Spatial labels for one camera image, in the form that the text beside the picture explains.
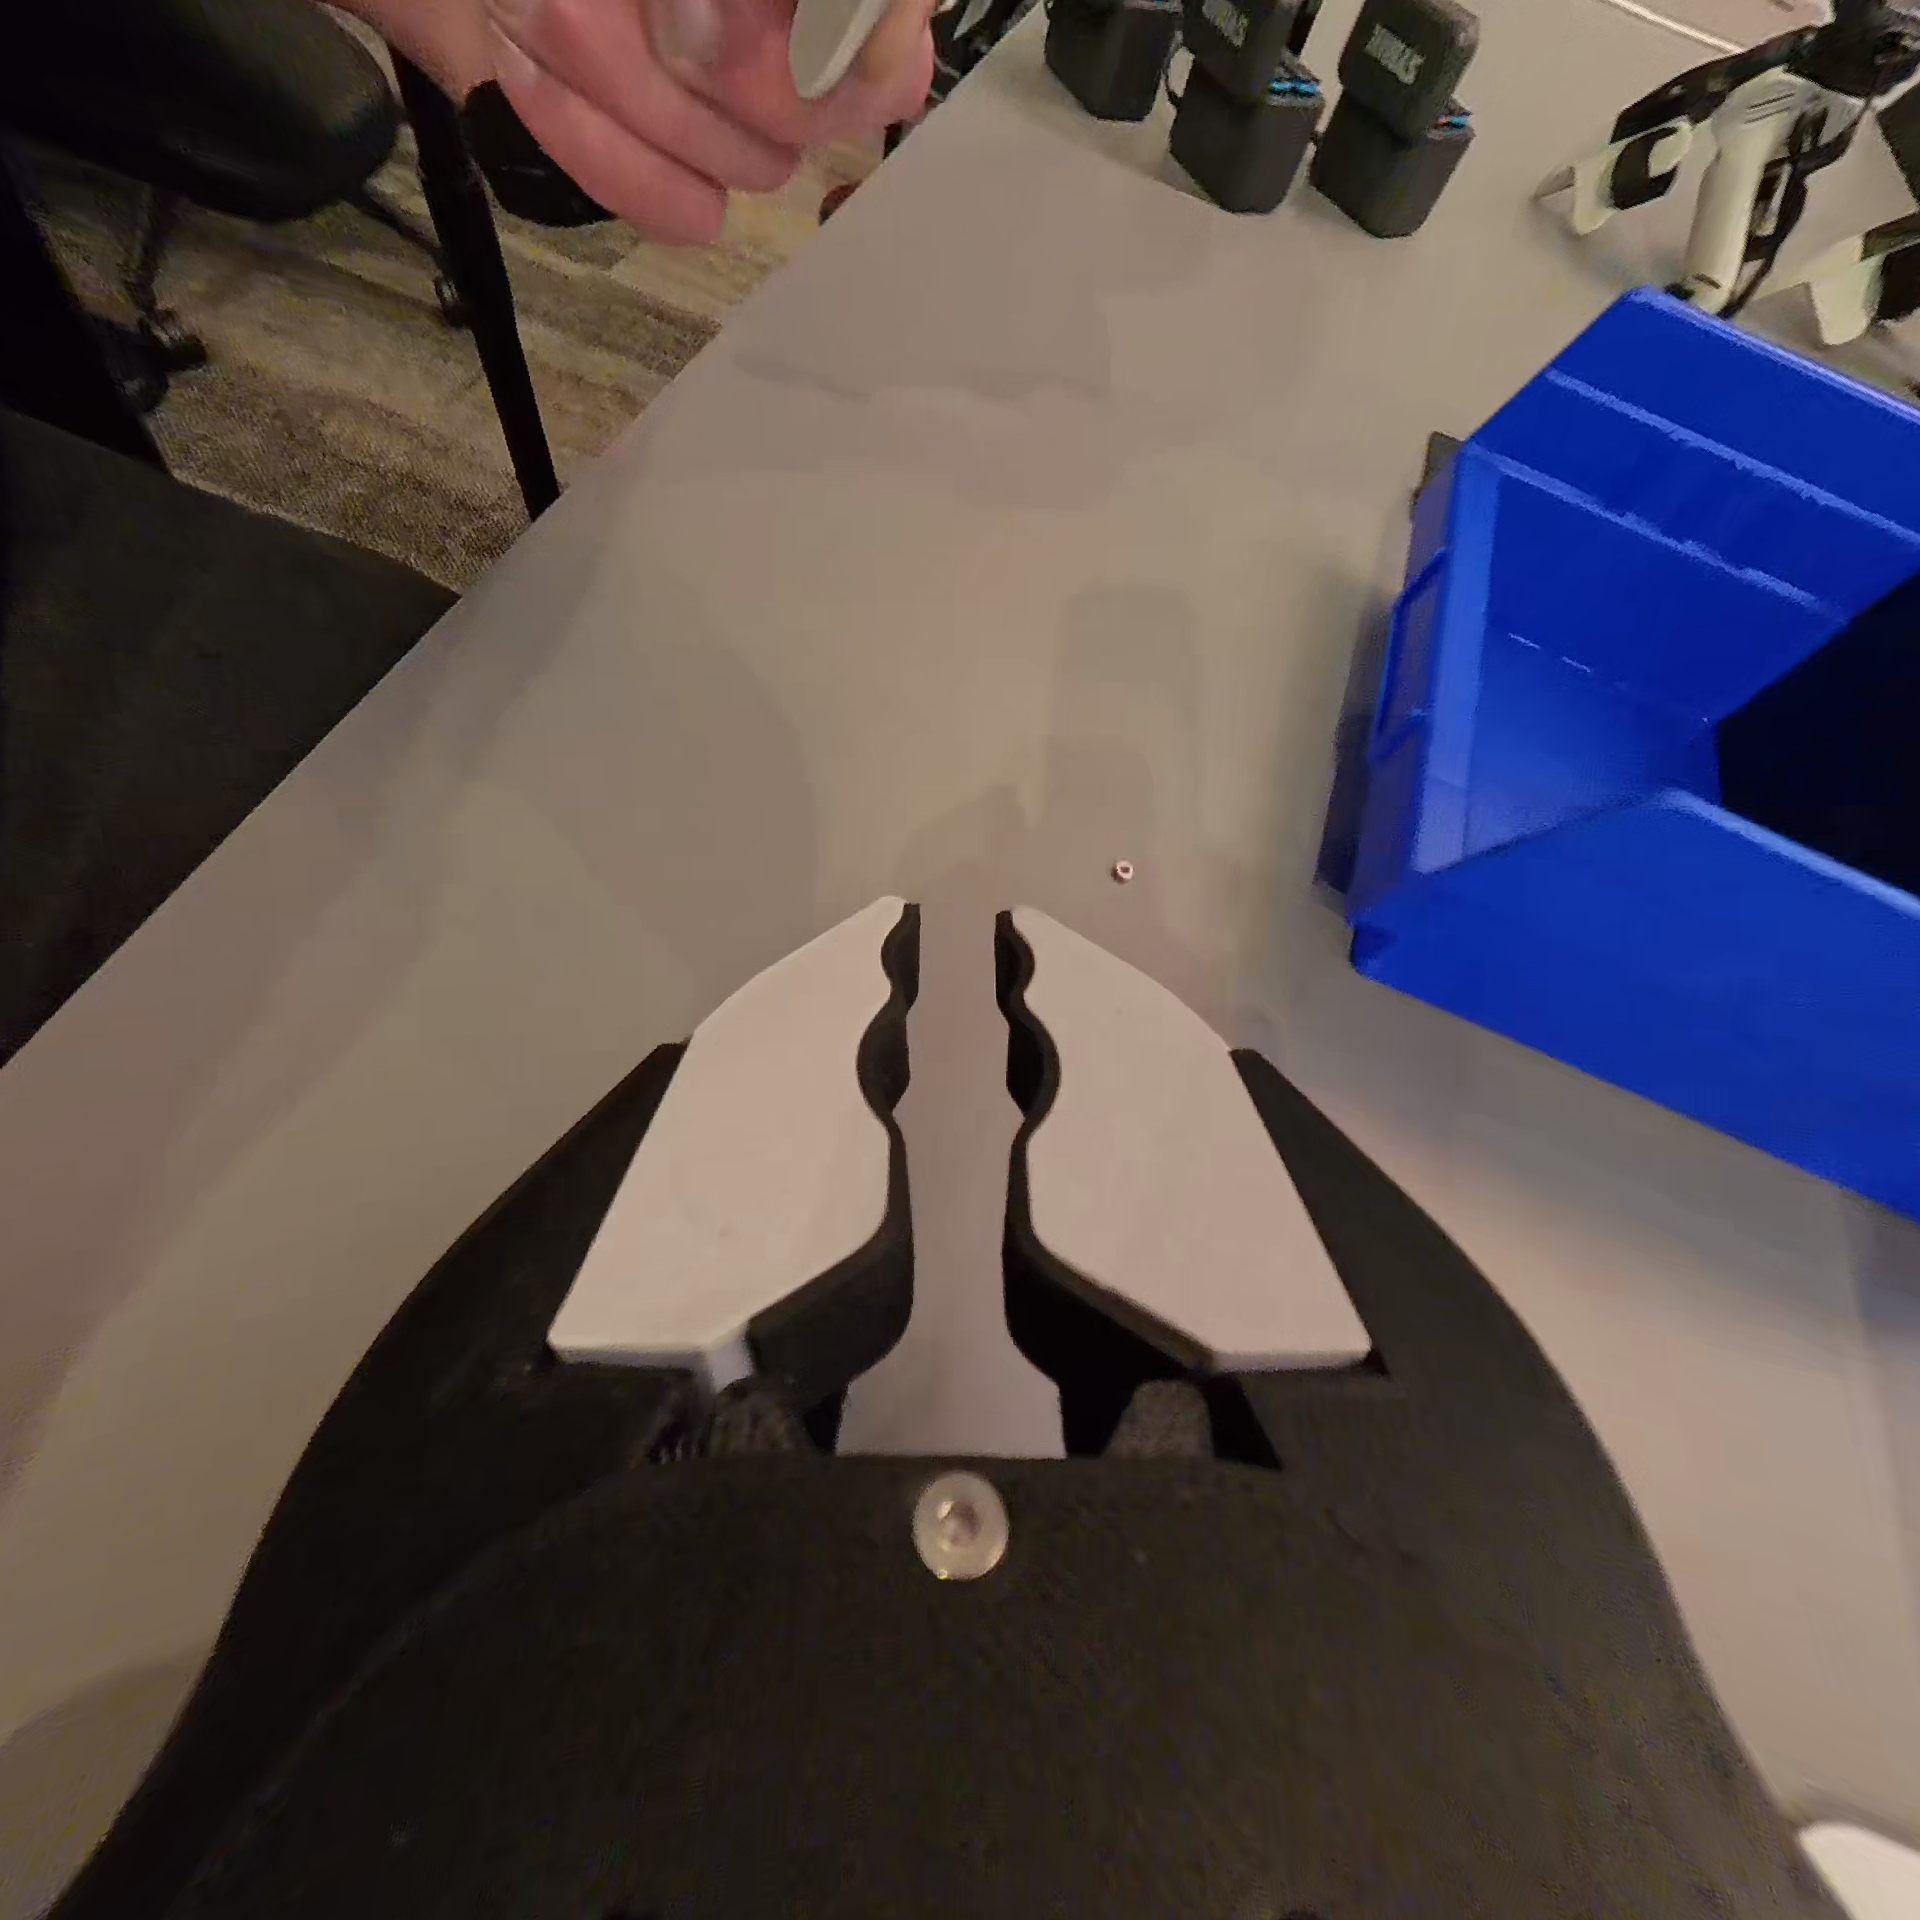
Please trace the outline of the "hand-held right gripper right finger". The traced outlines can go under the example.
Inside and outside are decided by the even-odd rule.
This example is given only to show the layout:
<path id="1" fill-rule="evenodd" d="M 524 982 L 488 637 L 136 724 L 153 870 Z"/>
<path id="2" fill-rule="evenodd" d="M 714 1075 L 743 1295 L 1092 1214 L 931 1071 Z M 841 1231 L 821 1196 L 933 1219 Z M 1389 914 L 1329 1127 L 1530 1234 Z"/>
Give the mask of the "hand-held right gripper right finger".
<path id="1" fill-rule="evenodd" d="M 1005 1323 L 1063 1411 L 1141 1383 L 1339 1374 L 1373 1338 L 1229 1043 L 1033 906 L 994 921 L 1019 1111 Z"/>

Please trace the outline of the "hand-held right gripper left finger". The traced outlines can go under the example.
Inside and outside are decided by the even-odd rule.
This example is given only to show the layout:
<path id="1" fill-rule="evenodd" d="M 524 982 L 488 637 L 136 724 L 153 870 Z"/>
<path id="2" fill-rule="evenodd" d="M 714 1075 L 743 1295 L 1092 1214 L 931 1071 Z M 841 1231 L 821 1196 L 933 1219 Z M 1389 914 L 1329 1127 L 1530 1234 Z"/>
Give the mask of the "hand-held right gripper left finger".
<path id="1" fill-rule="evenodd" d="M 891 1108 L 859 1047 L 910 1004 L 918 911 L 878 897 L 700 1021 L 549 1323 L 562 1362 L 685 1371 L 722 1390 L 784 1370 L 774 1317 L 876 1245 Z"/>

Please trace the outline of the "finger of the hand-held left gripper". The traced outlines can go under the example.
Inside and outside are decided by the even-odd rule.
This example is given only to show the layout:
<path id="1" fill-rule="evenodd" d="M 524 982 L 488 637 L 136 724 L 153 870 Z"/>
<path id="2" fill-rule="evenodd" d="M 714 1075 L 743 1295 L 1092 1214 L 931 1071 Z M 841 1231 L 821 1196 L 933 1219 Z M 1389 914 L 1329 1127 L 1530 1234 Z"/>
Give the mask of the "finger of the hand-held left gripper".
<path id="1" fill-rule="evenodd" d="M 789 29 L 789 75 L 803 102 L 821 102 L 848 78 L 884 77 L 891 3 L 796 3 Z"/>

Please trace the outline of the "person's left hand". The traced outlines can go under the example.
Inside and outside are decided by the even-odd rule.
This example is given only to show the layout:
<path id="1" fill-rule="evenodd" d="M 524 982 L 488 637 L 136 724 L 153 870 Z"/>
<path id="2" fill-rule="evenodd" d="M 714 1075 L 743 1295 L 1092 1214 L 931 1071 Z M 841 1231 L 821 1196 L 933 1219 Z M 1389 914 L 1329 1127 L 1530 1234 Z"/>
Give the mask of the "person's left hand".
<path id="1" fill-rule="evenodd" d="M 789 67 L 794 4 L 346 3 L 394 56 L 463 106 L 496 84 L 537 148 L 603 209 L 664 244 L 717 241 L 731 197 L 770 197 L 803 159 L 914 113 L 933 75 L 924 3 L 889 4 L 829 94 Z"/>

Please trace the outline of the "black battery pack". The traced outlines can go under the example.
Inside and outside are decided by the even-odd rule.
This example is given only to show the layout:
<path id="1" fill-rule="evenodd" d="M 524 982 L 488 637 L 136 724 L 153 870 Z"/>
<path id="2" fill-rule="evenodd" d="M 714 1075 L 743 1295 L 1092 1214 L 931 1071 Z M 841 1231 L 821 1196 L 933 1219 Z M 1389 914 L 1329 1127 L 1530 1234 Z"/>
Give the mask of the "black battery pack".
<path id="1" fill-rule="evenodd" d="M 1180 19 L 1178 3 L 1047 3 L 1043 64 L 1092 118 L 1136 124 L 1156 106 Z"/>
<path id="2" fill-rule="evenodd" d="M 1318 3 L 1187 3 L 1187 75 L 1169 86 L 1169 156 L 1229 212 L 1276 209 L 1324 113 L 1306 66 Z"/>
<path id="3" fill-rule="evenodd" d="M 1475 137 L 1456 88 L 1478 36 L 1475 14 L 1456 3 L 1361 7 L 1308 183 L 1364 235 L 1403 239 L 1427 223 Z"/>

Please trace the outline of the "black table leg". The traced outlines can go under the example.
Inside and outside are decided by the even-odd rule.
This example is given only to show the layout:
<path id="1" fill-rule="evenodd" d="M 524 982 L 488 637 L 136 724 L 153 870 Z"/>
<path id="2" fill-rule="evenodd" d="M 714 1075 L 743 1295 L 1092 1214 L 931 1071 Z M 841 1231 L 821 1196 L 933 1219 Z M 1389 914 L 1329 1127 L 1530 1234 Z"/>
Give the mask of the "black table leg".
<path id="1" fill-rule="evenodd" d="M 460 296 L 528 520 L 562 496 L 522 347 L 513 287 L 491 201 L 455 102 L 407 54 L 391 53 L 398 99 L 416 133 L 420 182 L 444 268 Z"/>

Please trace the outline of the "black office chair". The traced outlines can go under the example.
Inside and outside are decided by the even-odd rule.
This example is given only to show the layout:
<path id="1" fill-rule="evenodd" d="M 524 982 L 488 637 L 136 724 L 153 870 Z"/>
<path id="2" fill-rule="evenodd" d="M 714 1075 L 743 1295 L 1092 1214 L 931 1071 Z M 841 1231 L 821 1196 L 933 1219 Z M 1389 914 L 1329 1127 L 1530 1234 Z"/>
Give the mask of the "black office chair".
<path id="1" fill-rule="evenodd" d="M 321 4 L 4 4 L 1 100 L 8 129 L 142 188 L 130 323 L 101 328 L 145 413 L 207 360 L 157 297 L 185 204 L 265 228 L 349 205 L 424 256 L 442 320 L 467 326 L 439 243 L 371 185 L 402 124 L 396 86 Z"/>

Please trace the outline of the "white object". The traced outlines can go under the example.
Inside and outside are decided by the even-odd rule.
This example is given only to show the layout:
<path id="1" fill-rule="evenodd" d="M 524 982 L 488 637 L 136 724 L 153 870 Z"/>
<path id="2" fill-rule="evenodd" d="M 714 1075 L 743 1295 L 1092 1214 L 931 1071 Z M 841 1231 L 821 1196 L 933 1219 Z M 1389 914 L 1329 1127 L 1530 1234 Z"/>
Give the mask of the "white object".
<path id="1" fill-rule="evenodd" d="M 1836 1819 L 1814 1822 L 1800 1843 L 1848 1917 L 1917 1917 L 1917 1847 Z"/>

